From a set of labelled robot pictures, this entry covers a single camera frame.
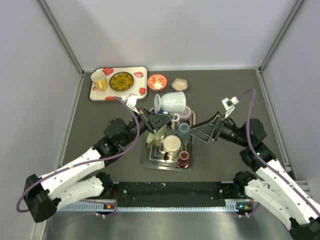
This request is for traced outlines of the lilac mug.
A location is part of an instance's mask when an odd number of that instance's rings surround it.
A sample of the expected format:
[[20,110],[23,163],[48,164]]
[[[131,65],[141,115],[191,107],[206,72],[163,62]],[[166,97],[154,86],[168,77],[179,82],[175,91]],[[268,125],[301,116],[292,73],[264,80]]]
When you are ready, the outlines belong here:
[[186,106],[184,109],[184,112],[179,114],[179,120],[178,120],[178,124],[182,124],[182,123],[189,123],[190,119],[192,117],[192,110]]

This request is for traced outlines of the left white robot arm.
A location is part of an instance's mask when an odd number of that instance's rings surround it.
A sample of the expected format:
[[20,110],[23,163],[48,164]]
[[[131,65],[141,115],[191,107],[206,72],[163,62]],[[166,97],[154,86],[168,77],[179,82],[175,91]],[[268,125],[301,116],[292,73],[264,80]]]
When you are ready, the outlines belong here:
[[99,172],[125,155],[145,132],[155,133],[168,125],[171,114],[155,113],[140,108],[131,111],[132,120],[112,119],[104,130],[104,137],[85,153],[59,169],[26,178],[22,198],[35,223],[41,223],[64,206],[91,197],[109,198],[114,191],[108,174]]

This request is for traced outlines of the cream speckled mug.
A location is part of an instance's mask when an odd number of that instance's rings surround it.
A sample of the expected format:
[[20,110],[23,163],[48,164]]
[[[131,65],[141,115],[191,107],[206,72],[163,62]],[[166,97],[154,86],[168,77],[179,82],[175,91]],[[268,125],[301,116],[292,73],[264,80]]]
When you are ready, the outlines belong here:
[[167,161],[177,161],[177,157],[181,152],[182,142],[176,135],[168,135],[163,141],[163,159]]

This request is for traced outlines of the pale blue footed mug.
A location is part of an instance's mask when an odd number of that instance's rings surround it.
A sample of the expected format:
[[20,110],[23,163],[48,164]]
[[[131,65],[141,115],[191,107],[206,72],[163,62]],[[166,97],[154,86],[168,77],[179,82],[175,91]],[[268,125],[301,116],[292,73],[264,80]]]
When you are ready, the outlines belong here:
[[163,109],[173,115],[172,121],[178,122],[180,119],[180,114],[184,112],[186,107],[186,96],[184,92],[170,92],[163,96],[158,93],[154,96],[154,109]]

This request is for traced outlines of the yellow mug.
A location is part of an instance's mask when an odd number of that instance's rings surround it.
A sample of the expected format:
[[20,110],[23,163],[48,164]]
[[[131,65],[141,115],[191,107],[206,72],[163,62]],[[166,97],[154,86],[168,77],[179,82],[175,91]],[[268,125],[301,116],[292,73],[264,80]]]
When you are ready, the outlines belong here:
[[90,76],[90,79],[97,90],[106,91],[108,89],[107,78],[102,70],[96,70],[93,72]]

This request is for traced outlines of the yellow patterned plate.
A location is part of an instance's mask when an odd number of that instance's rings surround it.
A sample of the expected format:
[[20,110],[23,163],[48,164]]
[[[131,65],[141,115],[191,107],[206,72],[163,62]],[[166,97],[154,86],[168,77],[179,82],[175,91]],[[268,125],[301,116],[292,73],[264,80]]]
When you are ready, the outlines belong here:
[[131,88],[133,83],[133,76],[130,73],[123,71],[114,74],[109,80],[110,87],[118,92],[128,90],[129,88]]

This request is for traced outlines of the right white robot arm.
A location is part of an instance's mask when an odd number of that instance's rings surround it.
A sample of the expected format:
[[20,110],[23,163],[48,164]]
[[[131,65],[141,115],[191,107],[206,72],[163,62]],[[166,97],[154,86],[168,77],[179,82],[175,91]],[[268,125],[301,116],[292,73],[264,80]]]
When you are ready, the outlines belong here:
[[229,122],[217,112],[188,131],[203,142],[224,139],[244,149],[239,153],[251,168],[238,172],[233,192],[239,198],[254,199],[269,210],[288,229],[294,240],[320,238],[320,205],[290,177],[273,152],[264,144],[267,136],[262,122],[248,119],[242,127]]

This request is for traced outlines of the red patterned bowl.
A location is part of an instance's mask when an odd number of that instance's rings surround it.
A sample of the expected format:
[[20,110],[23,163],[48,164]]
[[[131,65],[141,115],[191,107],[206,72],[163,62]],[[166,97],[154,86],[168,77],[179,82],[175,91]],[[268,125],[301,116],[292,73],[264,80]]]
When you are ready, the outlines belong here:
[[168,83],[167,78],[162,74],[153,74],[147,79],[147,86],[155,92],[162,91]]

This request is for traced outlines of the strawberry pattern tray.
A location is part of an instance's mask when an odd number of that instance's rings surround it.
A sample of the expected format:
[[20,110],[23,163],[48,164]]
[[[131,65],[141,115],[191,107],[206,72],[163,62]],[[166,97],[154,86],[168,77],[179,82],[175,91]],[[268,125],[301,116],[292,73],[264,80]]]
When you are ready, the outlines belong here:
[[102,90],[91,81],[89,99],[94,102],[113,102],[115,97],[137,95],[138,100],[147,96],[148,69],[145,66],[100,67],[92,75],[105,80],[107,88]]

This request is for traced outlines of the light green mug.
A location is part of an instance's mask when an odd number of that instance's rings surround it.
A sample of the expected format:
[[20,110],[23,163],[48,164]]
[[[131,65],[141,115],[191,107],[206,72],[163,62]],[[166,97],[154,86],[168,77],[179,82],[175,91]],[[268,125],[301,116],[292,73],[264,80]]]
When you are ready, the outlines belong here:
[[160,128],[157,132],[155,133],[148,133],[147,139],[146,139],[146,143],[150,144],[153,140],[158,141],[161,140],[162,137],[165,135],[166,133],[166,127],[163,126],[162,128]]

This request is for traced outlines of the dark blue mug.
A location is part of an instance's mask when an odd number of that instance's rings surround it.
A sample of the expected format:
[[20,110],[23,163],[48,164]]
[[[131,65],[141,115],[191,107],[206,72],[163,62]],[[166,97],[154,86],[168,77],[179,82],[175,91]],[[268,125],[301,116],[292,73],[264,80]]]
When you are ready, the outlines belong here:
[[170,114],[168,111],[166,111],[165,109],[162,109],[162,108],[159,108],[159,109],[154,108],[154,112],[156,114],[161,114],[161,115],[169,115]]

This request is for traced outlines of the small flower shaped bowl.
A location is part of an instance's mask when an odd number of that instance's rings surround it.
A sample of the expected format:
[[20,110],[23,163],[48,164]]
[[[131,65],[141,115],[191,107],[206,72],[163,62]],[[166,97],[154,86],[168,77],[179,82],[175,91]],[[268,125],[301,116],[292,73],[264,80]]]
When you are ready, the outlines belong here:
[[184,78],[176,78],[171,83],[171,87],[176,92],[184,92],[188,89],[188,81]]

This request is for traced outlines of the grey blue mug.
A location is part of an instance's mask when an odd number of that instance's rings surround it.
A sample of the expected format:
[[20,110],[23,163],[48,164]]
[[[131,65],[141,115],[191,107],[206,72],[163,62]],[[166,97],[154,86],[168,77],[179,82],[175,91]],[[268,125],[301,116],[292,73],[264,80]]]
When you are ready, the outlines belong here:
[[189,134],[190,125],[188,123],[181,123],[176,131],[176,135],[180,138],[181,141],[189,141],[191,135]]

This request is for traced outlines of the dark red brown mug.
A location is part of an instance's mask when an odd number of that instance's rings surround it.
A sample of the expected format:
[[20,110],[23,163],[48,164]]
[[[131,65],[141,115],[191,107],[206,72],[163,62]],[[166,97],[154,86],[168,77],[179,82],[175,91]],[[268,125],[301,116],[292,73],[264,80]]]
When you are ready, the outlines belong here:
[[179,153],[179,157],[177,160],[177,166],[179,168],[186,169],[190,166],[190,164],[191,164],[190,154],[185,150],[181,151]]

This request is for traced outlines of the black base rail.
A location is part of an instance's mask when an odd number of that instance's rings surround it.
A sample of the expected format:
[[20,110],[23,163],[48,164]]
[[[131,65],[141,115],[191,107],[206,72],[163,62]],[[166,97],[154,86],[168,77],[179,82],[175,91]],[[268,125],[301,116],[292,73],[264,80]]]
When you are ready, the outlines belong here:
[[116,200],[121,207],[209,206],[223,200],[249,199],[233,182],[119,182],[90,200]]

